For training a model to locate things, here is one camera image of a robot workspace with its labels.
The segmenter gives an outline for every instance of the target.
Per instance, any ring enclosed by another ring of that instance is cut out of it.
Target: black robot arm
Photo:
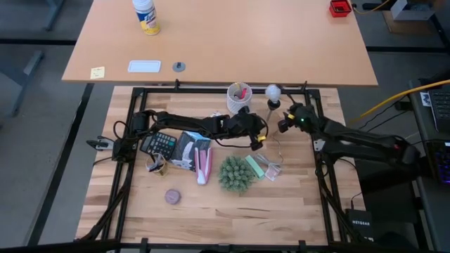
[[[151,127],[148,127],[150,117],[154,122]],[[193,131],[213,140],[249,136],[250,145],[248,148],[252,148],[252,150],[262,147],[265,136],[259,135],[263,128],[267,128],[267,123],[255,113],[250,113],[247,106],[241,108],[238,114],[232,117],[220,115],[197,119],[173,115],[168,112],[146,110],[136,113],[133,118],[133,132],[140,138],[163,129]]]
[[[280,132],[289,127],[297,127],[320,139],[316,142],[316,150],[327,155],[333,163],[341,157],[353,157],[409,167],[419,156],[417,149],[399,136],[350,129],[327,117],[317,117],[312,105],[292,105],[285,113],[285,119],[278,123]]]

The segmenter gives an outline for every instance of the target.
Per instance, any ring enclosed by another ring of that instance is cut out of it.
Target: keyboard
[[[450,141],[427,142],[426,148],[433,177],[450,185]]]
[[[428,93],[436,130],[450,132],[450,91],[435,89]]]

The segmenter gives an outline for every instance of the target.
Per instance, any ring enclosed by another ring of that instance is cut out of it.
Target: yellow cable
[[[403,91],[401,93],[398,93],[397,95],[394,95],[394,96],[384,100],[383,102],[381,102],[381,103],[377,104],[376,106],[374,106],[372,109],[370,109],[367,112],[361,114],[359,116],[359,118],[353,119],[351,121],[351,123],[357,122],[358,120],[360,120],[363,117],[371,114],[372,112],[376,111],[378,108],[384,106],[385,104],[389,103],[390,101],[392,101],[394,99],[400,98],[402,96],[408,95],[408,94],[416,92],[416,91],[422,91],[423,89],[429,89],[429,88],[436,87],[436,86],[439,86],[439,85],[444,85],[444,84],[450,84],[450,79],[449,80],[445,80],[445,81],[441,81],[441,82],[435,82],[433,84],[427,84],[425,86],[420,86],[420,87],[417,87],[417,88],[414,88],[414,89],[409,89],[408,91]]]
[[[386,2],[384,2],[384,3],[380,4],[379,6],[377,6],[377,8],[373,8],[373,9],[371,9],[370,11],[361,12],[361,11],[358,11],[358,9],[356,9],[356,8],[353,8],[353,11],[355,11],[355,12],[358,13],[358,14],[364,15],[364,14],[371,13],[371,12],[373,12],[373,11],[378,10],[379,8],[383,7],[384,5],[386,5],[387,3],[389,3],[390,1],[391,1],[391,0],[387,0]]]

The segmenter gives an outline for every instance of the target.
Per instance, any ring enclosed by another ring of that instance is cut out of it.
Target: pink object
[[[195,160],[195,172],[197,174],[197,183],[201,186],[208,182],[211,174],[211,161],[212,161],[212,151],[211,148],[208,150],[198,151],[198,148],[194,150],[194,160]]]
[[[244,99],[246,93],[247,93],[247,88],[242,90],[242,96],[240,97],[240,99]]]

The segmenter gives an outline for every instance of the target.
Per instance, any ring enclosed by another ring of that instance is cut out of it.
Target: table leg
[[[58,1],[58,0],[47,0],[47,3],[50,6],[50,13],[49,13],[49,16],[47,17],[47,23],[45,26],[46,31],[51,31],[51,29],[53,28],[53,25],[55,23],[55,19],[61,10],[61,7],[64,4],[64,0],[59,0],[58,3],[56,3],[56,1]]]
[[[31,81],[34,71],[36,70],[36,67],[38,66],[39,62],[43,57],[44,53],[42,53],[42,51],[34,52],[33,57],[30,59],[30,61],[27,64],[27,67],[25,67],[23,71],[19,70],[15,66],[12,66],[9,63],[0,63],[0,72],[4,73],[9,79],[13,80],[16,84],[22,87],[19,96],[14,102],[14,106],[11,112],[12,117],[17,116],[17,114],[19,113],[19,109],[20,106],[22,105],[25,91],[28,87],[29,82]]]

